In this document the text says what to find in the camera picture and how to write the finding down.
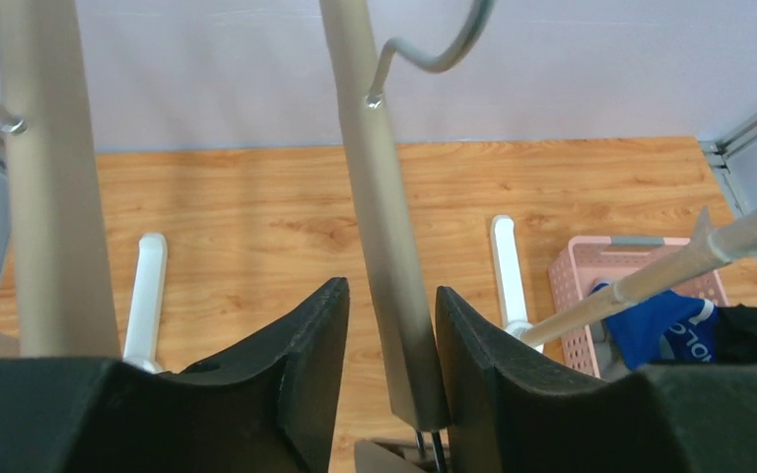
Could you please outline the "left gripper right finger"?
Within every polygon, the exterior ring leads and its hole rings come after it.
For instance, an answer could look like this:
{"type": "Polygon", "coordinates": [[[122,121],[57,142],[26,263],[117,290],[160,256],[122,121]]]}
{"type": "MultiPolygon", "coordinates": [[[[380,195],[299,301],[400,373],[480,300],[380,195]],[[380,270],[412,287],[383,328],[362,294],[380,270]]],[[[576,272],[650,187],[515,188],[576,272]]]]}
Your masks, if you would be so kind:
{"type": "Polygon", "coordinates": [[[607,382],[436,292],[455,472],[757,472],[757,366],[656,365],[607,382]]]}

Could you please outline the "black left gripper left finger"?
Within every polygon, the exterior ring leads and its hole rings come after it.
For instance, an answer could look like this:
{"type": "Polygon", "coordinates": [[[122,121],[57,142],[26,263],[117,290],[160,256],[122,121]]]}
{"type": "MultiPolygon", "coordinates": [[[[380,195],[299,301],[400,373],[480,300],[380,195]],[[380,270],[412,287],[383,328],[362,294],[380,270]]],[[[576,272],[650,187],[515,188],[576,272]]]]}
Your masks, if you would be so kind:
{"type": "Polygon", "coordinates": [[[0,359],[0,472],[324,472],[350,308],[336,277],[185,370],[0,359]]]}

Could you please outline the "blue underwear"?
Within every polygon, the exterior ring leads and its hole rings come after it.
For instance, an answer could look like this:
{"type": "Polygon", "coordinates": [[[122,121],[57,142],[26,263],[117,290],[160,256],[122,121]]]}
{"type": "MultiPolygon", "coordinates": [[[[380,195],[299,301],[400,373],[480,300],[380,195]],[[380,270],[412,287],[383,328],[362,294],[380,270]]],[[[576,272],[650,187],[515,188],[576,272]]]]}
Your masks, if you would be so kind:
{"type": "Polygon", "coordinates": [[[664,291],[594,324],[599,340],[628,370],[657,363],[714,363],[719,309],[664,291]]]}

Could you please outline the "beige hanger with black underwear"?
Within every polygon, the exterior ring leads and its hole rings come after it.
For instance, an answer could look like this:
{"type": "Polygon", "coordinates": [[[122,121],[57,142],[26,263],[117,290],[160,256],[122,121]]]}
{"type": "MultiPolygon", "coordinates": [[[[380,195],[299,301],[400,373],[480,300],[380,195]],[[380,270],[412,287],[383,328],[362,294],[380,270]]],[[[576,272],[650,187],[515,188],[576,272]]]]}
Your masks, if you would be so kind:
{"type": "Polygon", "coordinates": [[[434,74],[454,67],[484,32],[493,7],[473,2],[447,48],[430,54],[402,37],[377,48],[364,1],[320,4],[390,408],[415,433],[413,444],[360,442],[356,459],[365,468],[377,467],[384,454],[416,471],[449,470],[441,439],[450,424],[447,395],[384,84],[396,56],[434,74]]]}

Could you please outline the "beige hanger with blue underwear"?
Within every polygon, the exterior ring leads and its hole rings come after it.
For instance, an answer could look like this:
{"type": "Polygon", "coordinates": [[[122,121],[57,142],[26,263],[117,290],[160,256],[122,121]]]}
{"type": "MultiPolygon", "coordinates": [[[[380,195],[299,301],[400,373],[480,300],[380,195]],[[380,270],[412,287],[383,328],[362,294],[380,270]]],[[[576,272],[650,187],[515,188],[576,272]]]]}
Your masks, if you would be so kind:
{"type": "Polygon", "coordinates": [[[21,353],[120,354],[76,5],[0,1],[21,353]]]}

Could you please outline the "pink plastic basket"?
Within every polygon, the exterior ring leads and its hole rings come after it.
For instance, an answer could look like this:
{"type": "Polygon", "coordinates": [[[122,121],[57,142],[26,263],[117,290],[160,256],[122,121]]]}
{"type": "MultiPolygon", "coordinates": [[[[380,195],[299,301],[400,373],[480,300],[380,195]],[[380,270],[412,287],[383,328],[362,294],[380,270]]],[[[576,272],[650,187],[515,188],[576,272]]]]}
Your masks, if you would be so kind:
{"type": "Polygon", "coordinates": [[[725,306],[722,281],[715,270],[698,273],[648,298],[617,300],[616,283],[644,269],[661,266],[663,261],[671,262],[673,268],[681,267],[680,259],[687,255],[690,243],[688,238],[674,237],[573,237],[549,269],[556,310],[580,315],[559,337],[566,366],[605,380],[634,371],[626,369],[591,328],[664,291],[725,306]]]}

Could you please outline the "metal clothes rack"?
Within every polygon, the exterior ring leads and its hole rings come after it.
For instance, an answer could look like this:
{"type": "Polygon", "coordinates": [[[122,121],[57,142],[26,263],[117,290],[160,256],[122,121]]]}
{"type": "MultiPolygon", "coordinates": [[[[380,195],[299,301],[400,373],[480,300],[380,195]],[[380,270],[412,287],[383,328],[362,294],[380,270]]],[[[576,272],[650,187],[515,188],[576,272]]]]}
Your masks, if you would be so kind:
{"type": "Polygon", "coordinates": [[[757,209],[691,238],[576,237],[550,271],[556,313],[529,321],[515,224],[492,221],[504,330],[535,349],[559,339],[570,368],[605,379],[652,363],[757,364],[757,307],[730,306],[718,270],[757,254],[757,209]]]}

